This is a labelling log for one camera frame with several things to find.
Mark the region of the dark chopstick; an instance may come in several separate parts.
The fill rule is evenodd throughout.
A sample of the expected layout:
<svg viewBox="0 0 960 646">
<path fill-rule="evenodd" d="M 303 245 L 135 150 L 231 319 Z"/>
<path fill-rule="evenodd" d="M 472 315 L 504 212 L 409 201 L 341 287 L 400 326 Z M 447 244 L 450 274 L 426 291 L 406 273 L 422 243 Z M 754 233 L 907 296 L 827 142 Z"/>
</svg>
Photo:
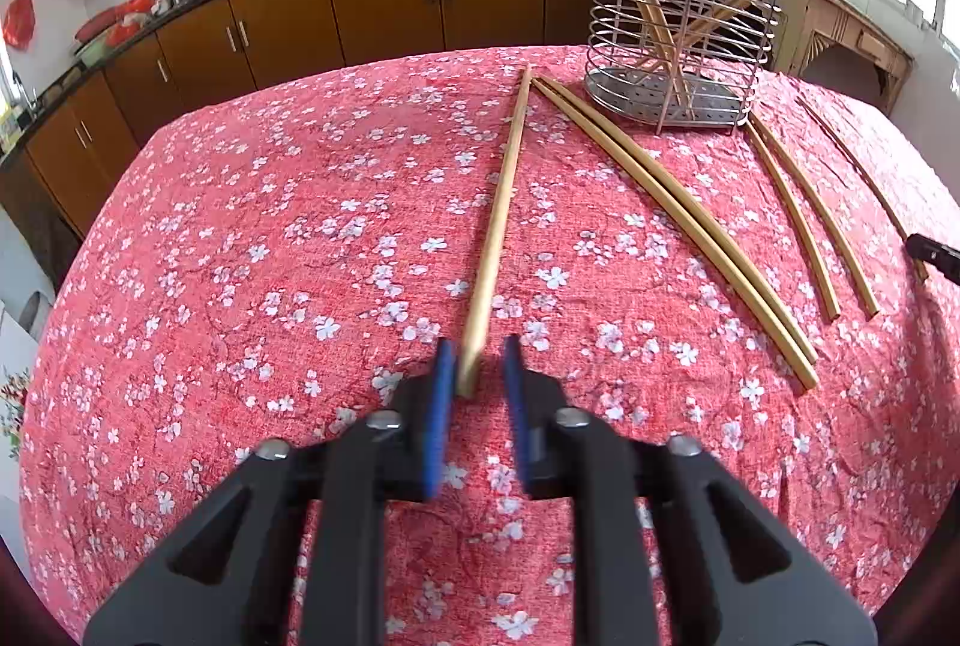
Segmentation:
<svg viewBox="0 0 960 646">
<path fill-rule="evenodd" d="M 802 95 L 797 95 L 796 100 L 800 106 L 805 109 L 805 113 L 809 114 L 809 116 L 814 119 L 815 124 L 818 125 L 818 127 L 820 127 L 825 134 L 827 134 L 828 139 L 830 139 L 836 145 L 836 148 L 838 148 L 839 152 L 841 152 L 841 155 L 843 155 L 843 157 L 850 162 L 850 165 L 857 171 L 857 174 L 861 176 L 861 180 L 867 184 L 869 189 L 871 189 L 871 192 L 874 194 L 874 197 L 877 199 L 880 207 L 884 208 L 884 212 L 887 214 L 887 217 L 889 217 L 890 223 L 893 225 L 893 228 L 895 228 L 896 233 L 898 233 L 898 236 L 900 236 L 903 247 L 907 249 L 907 228 L 903 226 L 900 217 L 896 215 L 896 212 L 893 210 L 890 202 L 885 199 L 884 192 L 880 191 L 880 187 L 877 186 L 877 183 L 872 179 L 872 176 L 869 175 L 869 171 L 864 168 L 864 165 L 861 163 L 861 161 L 859 161 L 859 158 L 854 155 L 853 150 L 851 150 L 851 148 L 848 147 L 843 140 L 841 140 L 841 137 L 838 136 L 838 132 L 836 132 L 836 130 L 833 129 L 830 124 L 828 124 L 827 119 L 823 118 L 822 114 L 818 113 L 811 103 L 805 100 Z M 928 280 L 929 272 L 928 269 L 926 269 L 926 265 L 924 265 L 919 259 L 913 258 L 913 256 L 910 256 L 910 259 L 913 263 L 914 272 L 918 274 L 919 280 L 921 280 L 921 282 Z"/>
</svg>

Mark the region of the lower wooden kitchen cabinets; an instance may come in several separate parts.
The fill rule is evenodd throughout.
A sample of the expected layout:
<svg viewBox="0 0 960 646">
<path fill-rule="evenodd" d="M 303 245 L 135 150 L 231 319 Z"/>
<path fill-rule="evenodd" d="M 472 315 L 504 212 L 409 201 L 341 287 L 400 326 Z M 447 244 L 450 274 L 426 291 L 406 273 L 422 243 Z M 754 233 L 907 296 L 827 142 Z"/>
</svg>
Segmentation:
<svg viewBox="0 0 960 646">
<path fill-rule="evenodd" d="M 192 0 L 76 80 L 2 160 L 83 235 L 156 130 L 327 70 L 443 49 L 581 44 L 590 0 Z"/>
</svg>

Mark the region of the red floral tablecloth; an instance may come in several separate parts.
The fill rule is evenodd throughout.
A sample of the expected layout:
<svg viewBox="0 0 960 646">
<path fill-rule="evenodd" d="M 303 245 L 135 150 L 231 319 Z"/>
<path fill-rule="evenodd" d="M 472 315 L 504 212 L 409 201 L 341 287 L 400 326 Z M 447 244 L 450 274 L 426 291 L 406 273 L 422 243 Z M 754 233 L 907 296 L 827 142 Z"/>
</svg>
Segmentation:
<svg viewBox="0 0 960 646">
<path fill-rule="evenodd" d="M 89 230 L 26 405 L 21 518 L 34 584 L 70 633 L 267 436 L 332 438 L 459 337 L 528 67 L 569 88 L 576 47 L 446 52 L 336 70 L 156 132 Z M 516 337 L 625 435 L 696 436 L 866 607 L 918 557 L 958 480 L 958 292 L 925 282 L 827 119 L 910 231 L 958 207 L 884 114 L 765 74 L 755 109 L 853 248 L 880 311 L 825 253 L 823 319 L 752 148 L 640 132 L 754 261 L 817 350 L 818 386 L 670 338 L 654 205 L 544 98 L 527 110 L 490 353 Z"/>
</svg>

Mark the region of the cream wooden side table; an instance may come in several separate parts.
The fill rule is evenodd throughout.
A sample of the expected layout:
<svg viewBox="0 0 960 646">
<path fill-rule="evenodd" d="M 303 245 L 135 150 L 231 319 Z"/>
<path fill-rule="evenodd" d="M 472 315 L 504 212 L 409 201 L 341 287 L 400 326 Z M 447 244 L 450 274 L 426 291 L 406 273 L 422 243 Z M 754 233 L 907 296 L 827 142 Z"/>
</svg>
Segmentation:
<svg viewBox="0 0 960 646">
<path fill-rule="evenodd" d="M 913 58 L 843 0 L 782 0 L 770 69 L 890 114 Z"/>
</svg>

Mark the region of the green bowl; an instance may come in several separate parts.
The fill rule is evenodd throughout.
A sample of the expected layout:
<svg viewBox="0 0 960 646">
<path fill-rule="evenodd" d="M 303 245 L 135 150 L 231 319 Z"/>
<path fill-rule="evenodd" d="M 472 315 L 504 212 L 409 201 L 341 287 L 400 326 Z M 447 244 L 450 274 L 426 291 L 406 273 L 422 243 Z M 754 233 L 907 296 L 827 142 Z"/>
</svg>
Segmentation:
<svg viewBox="0 0 960 646">
<path fill-rule="evenodd" d="M 93 65 L 101 62 L 109 52 L 110 46 L 107 44 L 107 36 L 101 35 L 78 47 L 75 51 L 75 58 L 85 69 L 91 69 Z"/>
</svg>

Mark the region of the red plastic bag on wall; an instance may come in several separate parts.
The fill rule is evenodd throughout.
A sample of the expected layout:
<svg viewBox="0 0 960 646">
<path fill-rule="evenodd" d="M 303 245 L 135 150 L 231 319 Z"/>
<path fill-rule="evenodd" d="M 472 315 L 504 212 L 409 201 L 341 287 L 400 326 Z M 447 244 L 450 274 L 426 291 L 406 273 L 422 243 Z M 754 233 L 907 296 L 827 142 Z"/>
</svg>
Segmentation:
<svg viewBox="0 0 960 646">
<path fill-rule="evenodd" d="M 36 12 L 32 0 L 13 0 L 3 13 L 2 35 L 8 47 L 18 52 L 29 49 L 36 31 Z"/>
</svg>

